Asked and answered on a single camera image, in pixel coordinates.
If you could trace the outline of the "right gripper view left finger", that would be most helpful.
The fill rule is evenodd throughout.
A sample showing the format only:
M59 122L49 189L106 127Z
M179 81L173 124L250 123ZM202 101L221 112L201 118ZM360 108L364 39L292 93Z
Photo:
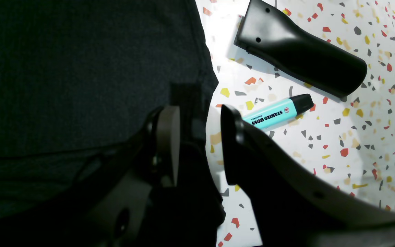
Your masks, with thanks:
M0 247L132 247L153 188L177 186L180 108L153 111L141 130L86 179L0 219Z

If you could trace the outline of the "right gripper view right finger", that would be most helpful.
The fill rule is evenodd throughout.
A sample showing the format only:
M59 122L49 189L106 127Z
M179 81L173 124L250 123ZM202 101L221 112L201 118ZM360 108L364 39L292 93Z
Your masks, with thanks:
M307 171L232 106L220 126L227 183L249 197L263 246L395 247L395 212Z

